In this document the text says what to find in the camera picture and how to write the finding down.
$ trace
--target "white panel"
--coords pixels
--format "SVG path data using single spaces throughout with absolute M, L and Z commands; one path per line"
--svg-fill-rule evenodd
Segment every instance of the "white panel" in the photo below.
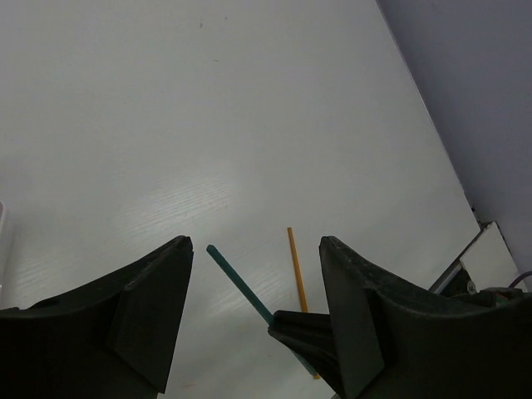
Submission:
M 461 257 L 477 290 L 508 287 L 519 275 L 497 223 L 491 223 Z M 517 288 L 526 291 L 525 282 Z
M 429 287 L 478 232 L 373 0 L 6 0 L 0 195 L 27 307 L 178 235 L 195 264 L 167 397 L 330 397 L 208 258 L 326 312 L 334 234 Z

